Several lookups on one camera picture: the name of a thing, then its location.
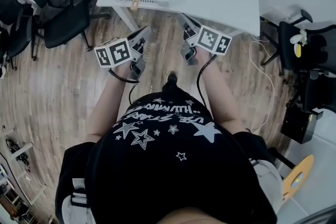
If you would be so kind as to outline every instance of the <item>white star graphic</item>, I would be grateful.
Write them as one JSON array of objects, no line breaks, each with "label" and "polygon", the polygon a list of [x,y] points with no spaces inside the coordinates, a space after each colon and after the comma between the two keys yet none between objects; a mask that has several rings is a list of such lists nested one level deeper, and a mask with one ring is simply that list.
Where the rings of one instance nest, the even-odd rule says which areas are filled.
[{"label": "white star graphic", "polygon": [[147,135],[147,132],[148,132],[148,129],[146,129],[145,131],[143,131],[141,134],[132,131],[132,134],[134,134],[134,136],[136,138],[134,139],[134,141],[132,142],[131,145],[139,144],[142,147],[143,150],[146,150],[147,142],[155,140],[154,138],[152,138],[149,135]]},{"label": "white star graphic", "polygon": [[170,133],[172,133],[172,134],[175,134],[175,132],[178,132],[179,130],[178,130],[178,128],[177,128],[177,125],[174,125],[174,126],[172,126],[172,125],[170,125],[169,126],[169,130],[168,130],[168,132],[170,132]]},{"label": "white star graphic", "polygon": [[126,124],[126,123],[122,123],[122,127],[117,129],[116,131],[114,131],[113,133],[119,133],[122,132],[122,135],[124,137],[124,139],[126,138],[126,136],[128,135],[128,133],[132,130],[136,130],[139,129],[138,127],[135,127],[135,122],[131,123],[131,124]]},{"label": "white star graphic", "polygon": [[186,101],[188,105],[192,105],[194,102],[189,100],[189,101]]},{"label": "white star graphic", "polygon": [[214,127],[213,122],[209,122],[206,125],[201,125],[196,122],[191,122],[195,127],[197,127],[198,132],[194,134],[194,136],[205,136],[206,139],[209,140],[210,143],[215,141],[215,134],[221,134],[221,132]]},{"label": "white star graphic", "polygon": [[161,100],[161,98],[158,98],[158,99],[154,99],[153,102],[158,102],[161,104],[161,102],[164,102],[163,100]]},{"label": "white star graphic", "polygon": [[180,161],[183,161],[184,159],[187,159],[185,157],[185,153],[180,153],[180,152],[177,153],[176,157],[180,158]]}]

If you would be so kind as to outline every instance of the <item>black shoe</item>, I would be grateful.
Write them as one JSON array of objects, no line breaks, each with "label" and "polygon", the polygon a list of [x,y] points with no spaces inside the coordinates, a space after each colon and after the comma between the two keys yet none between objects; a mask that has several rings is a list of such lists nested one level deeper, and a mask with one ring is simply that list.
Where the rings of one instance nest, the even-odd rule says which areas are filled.
[{"label": "black shoe", "polygon": [[173,82],[177,83],[177,74],[176,74],[176,72],[171,71],[171,72],[169,73],[169,75],[168,75],[168,77],[167,77],[167,82],[168,82],[168,81],[173,81]]}]

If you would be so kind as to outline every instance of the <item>chair leg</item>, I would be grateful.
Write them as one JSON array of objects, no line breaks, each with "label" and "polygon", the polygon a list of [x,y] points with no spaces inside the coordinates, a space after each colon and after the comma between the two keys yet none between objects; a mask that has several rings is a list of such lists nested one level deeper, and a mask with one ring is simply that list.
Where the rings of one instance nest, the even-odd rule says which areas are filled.
[{"label": "chair leg", "polygon": [[33,61],[36,61],[37,59],[37,46],[36,46],[36,55],[34,56],[34,47],[35,47],[35,35],[33,34],[31,43],[30,43],[30,49],[31,49],[31,58]]},{"label": "chair leg", "polygon": [[81,35],[82,35],[82,38],[83,38],[83,40],[84,40],[84,42],[85,42],[85,44],[86,44],[86,47],[87,47],[86,51],[91,51],[91,50],[93,50],[93,47],[89,45],[88,39],[86,38],[85,31],[83,31],[83,32],[81,33]]},{"label": "chair leg", "polygon": [[13,70],[17,70],[17,67],[14,67],[13,58],[12,57],[10,58],[10,62],[11,62],[10,65],[12,66],[12,69]]},{"label": "chair leg", "polygon": [[91,14],[90,15],[90,19],[100,19],[100,18],[111,19],[111,15],[108,14],[108,13]]},{"label": "chair leg", "polygon": [[276,51],[266,62],[261,62],[261,66],[265,67],[266,65],[268,65],[270,62],[272,62],[275,58],[277,58],[279,56],[279,52]]},{"label": "chair leg", "polygon": [[[285,76],[285,69],[282,66],[281,60],[279,59],[279,77],[283,78]],[[287,79],[283,79],[283,84],[287,83]]]},{"label": "chair leg", "polygon": [[289,102],[286,104],[286,107],[288,109],[291,109],[298,102],[300,93],[301,93],[300,90],[297,90],[294,97],[291,100],[289,100]]},{"label": "chair leg", "polygon": [[274,39],[272,39],[268,34],[266,34],[265,32],[261,32],[261,35],[266,37],[269,40],[269,42],[273,44],[274,47],[276,47],[277,49],[279,48],[279,44]]},{"label": "chair leg", "polygon": [[295,164],[292,163],[289,159],[286,159],[284,156],[282,156],[274,147],[269,148],[268,153],[273,155],[275,158],[279,159],[281,162],[283,162],[290,169],[294,169]]}]

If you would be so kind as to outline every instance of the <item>wooden floor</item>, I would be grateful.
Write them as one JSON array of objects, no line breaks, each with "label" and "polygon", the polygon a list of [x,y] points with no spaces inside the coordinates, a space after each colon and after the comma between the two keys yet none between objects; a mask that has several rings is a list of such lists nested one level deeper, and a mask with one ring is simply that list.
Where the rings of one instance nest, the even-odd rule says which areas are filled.
[{"label": "wooden floor", "polygon": [[[125,37],[130,33],[119,16],[109,10],[110,20],[91,22],[86,33],[95,46],[112,37]],[[196,96],[196,67],[187,67],[180,55],[183,32],[175,15],[140,9],[134,14],[140,26],[151,25],[153,33],[145,49],[146,69],[140,84],[132,93],[135,100],[150,92],[160,91],[167,74],[174,70],[179,77],[178,85]],[[218,30],[225,27],[203,21]],[[242,34],[234,38],[226,56],[218,58],[223,77],[239,104],[245,127],[252,131],[266,119],[272,101],[272,87],[269,80],[249,60],[251,35]],[[266,43],[271,53],[274,48]],[[252,44],[251,57],[260,63],[265,57],[261,46]],[[47,189],[35,202],[33,212],[41,223],[46,223],[54,215],[54,199],[65,149],[80,143],[86,133],[86,121],[101,91],[109,78],[109,73],[98,65],[95,53],[86,52],[80,37],[67,45],[46,49],[43,41],[38,41],[38,60],[30,59],[30,48],[17,57],[17,71],[9,69],[6,78],[0,81],[1,125],[16,129],[13,138],[20,143],[33,142],[28,151],[32,181],[21,179],[20,183],[32,199],[42,184]],[[280,134],[285,104],[292,94],[291,81],[282,84],[278,77],[278,64],[274,61],[265,72],[271,77],[275,87],[275,103],[268,122],[261,128],[260,135],[268,146],[276,146],[285,151],[289,139]],[[120,114],[128,107],[128,92],[125,89]],[[0,152],[5,156],[8,150],[4,138]],[[21,168],[13,162],[17,174]]]}]

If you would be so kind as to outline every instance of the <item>table leg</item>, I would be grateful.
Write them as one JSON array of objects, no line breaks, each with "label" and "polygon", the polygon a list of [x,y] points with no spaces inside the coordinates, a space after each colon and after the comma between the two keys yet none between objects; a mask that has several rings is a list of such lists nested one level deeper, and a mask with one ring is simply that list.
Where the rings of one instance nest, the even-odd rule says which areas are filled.
[{"label": "table leg", "polygon": [[43,185],[42,188],[39,190],[38,194],[35,196],[35,198],[30,202],[31,205],[34,204],[34,202],[36,202],[36,200],[38,199],[38,197],[41,196],[41,194],[45,191],[45,189],[47,188],[47,185]]},{"label": "table leg", "polygon": [[120,18],[125,22],[125,24],[131,29],[132,32],[139,30],[138,25],[130,14],[129,10],[125,7],[114,6],[113,9],[120,16]]},{"label": "table leg", "polygon": [[27,151],[28,149],[30,149],[33,146],[32,142],[24,145],[22,148],[20,148],[18,151],[14,152],[12,155],[10,155],[8,157],[8,162],[11,162],[12,160],[14,160],[16,157],[20,156],[23,152]]}]

